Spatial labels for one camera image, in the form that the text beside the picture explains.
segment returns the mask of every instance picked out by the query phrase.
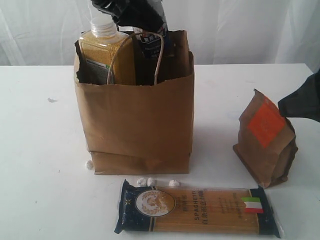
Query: paper bag handle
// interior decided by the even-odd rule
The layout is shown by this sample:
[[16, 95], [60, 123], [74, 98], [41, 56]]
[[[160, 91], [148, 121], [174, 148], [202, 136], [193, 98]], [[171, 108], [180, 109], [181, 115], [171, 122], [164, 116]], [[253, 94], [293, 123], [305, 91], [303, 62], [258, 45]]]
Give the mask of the paper bag handle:
[[132, 33], [121, 43], [120, 47], [116, 51], [116, 53], [115, 53], [115, 55], [114, 55], [114, 57], [113, 57], [113, 59], [111, 61], [109, 72], [108, 72], [108, 76], [107, 76], [107, 79], [106, 79], [106, 84], [114, 84], [114, 82], [111, 83], [111, 72], [113, 72], [115, 60], [116, 60], [116, 58], [117, 58], [117, 56], [119, 54], [119, 50], [125, 45], [125, 43], [128, 40], [132, 39], [134, 36], [141, 35], [141, 34], [152, 34], [152, 35], [155, 35], [155, 36], [159, 37], [160, 40], [161, 40], [160, 53], [159, 53], [158, 61], [156, 63], [156, 68], [155, 68], [155, 71], [154, 71], [154, 85], [157, 85], [157, 83], [158, 83], [158, 73], [159, 73], [159, 68], [160, 68], [160, 64], [161, 64], [161, 59], [162, 59], [162, 56], [164, 54], [165, 40], [164, 40], [164, 37], [161, 34], [158, 34], [158, 33], [155, 33], [155, 32], [149, 32], [149, 31]]

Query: red stripe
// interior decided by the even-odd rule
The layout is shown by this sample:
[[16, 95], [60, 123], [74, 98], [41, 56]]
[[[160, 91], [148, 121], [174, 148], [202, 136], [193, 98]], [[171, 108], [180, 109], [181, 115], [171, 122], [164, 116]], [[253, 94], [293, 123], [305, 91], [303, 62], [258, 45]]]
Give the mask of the red stripe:
[[251, 214], [263, 214], [264, 210], [262, 208], [245, 208], [244, 212]]

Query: bottle label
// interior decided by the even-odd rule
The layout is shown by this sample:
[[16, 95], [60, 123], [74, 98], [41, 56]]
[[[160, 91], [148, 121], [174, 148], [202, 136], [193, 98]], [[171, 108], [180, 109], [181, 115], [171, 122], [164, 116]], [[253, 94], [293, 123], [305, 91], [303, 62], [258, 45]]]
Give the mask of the bottle label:
[[95, 76], [98, 85], [107, 84], [108, 72], [110, 69], [109, 65], [86, 59], [86, 66], [91, 71], [91, 73]]

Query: green stripe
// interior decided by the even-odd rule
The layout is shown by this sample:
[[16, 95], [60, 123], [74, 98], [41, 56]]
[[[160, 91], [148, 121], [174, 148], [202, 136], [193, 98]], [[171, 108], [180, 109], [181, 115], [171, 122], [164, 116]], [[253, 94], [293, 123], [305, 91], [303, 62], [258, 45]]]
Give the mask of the green stripe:
[[244, 201], [244, 202], [260, 203], [260, 198], [259, 197], [242, 197], [241, 200]]

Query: white wall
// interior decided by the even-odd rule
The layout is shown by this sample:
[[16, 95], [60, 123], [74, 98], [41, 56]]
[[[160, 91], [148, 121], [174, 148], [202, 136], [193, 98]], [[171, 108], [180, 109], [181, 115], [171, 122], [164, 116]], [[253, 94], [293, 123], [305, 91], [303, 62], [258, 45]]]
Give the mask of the white wall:
[[[306, 63], [320, 68], [320, 0], [164, 0], [196, 64]], [[0, 65], [71, 65], [99, 14], [88, 0], [0, 1]]]

